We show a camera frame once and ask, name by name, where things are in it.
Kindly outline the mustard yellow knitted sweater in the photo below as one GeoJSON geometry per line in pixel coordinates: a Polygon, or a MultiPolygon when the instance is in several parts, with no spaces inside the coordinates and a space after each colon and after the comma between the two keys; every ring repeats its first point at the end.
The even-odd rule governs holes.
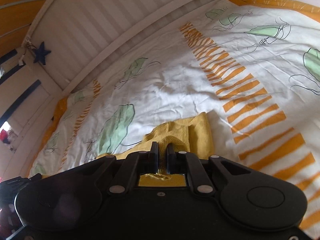
{"type": "Polygon", "coordinates": [[[157,173],[140,176],[139,186],[142,187],[182,187],[186,185],[187,169],[178,167],[176,174],[167,171],[167,146],[172,144],[175,152],[194,153],[198,158],[207,160],[214,154],[213,136],[207,114],[169,121],[156,126],[144,135],[141,142],[131,146],[129,150],[117,154],[117,159],[124,159],[130,153],[148,151],[153,142],[158,143],[159,166],[157,173]]]}

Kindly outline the white leaf-print duvet cover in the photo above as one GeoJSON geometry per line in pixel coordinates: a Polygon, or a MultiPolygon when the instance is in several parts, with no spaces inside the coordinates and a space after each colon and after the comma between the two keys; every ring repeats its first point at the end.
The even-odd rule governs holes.
{"type": "Polygon", "coordinates": [[[29,176],[117,155],[156,126],[206,113],[214,154],[299,187],[319,237],[319,8],[221,0],[122,56],[57,106],[29,176]]]}

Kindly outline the white shelf unit, blue trim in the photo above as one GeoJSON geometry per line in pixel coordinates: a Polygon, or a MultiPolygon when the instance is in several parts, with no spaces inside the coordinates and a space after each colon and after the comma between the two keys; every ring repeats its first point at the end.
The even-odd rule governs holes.
{"type": "Polygon", "coordinates": [[[62,93],[29,48],[17,51],[8,62],[14,67],[1,78],[1,125],[14,133],[8,144],[1,142],[4,180],[27,174],[62,93]]]}

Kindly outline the dark blue star decoration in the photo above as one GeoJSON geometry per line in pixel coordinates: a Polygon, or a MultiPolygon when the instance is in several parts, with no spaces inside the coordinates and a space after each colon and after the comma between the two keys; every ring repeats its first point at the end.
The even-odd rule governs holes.
{"type": "Polygon", "coordinates": [[[43,66],[46,65],[46,56],[52,51],[45,48],[44,41],[41,42],[39,48],[33,49],[34,52],[34,63],[41,63],[43,66]]]}

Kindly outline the white wooden bed frame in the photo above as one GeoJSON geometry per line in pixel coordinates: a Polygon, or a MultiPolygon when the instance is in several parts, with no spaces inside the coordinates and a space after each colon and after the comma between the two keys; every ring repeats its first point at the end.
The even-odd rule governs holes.
{"type": "Polygon", "coordinates": [[[50,50],[41,70],[57,93],[84,87],[108,60],[217,0],[47,0],[27,35],[50,50]]]}

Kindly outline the orange wooden wall panel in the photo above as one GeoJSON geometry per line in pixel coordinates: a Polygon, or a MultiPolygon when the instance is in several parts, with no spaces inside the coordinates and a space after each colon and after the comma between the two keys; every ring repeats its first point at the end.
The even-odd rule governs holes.
{"type": "Polygon", "coordinates": [[[1,0],[1,56],[23,47],[54,0],[1,0]]]}

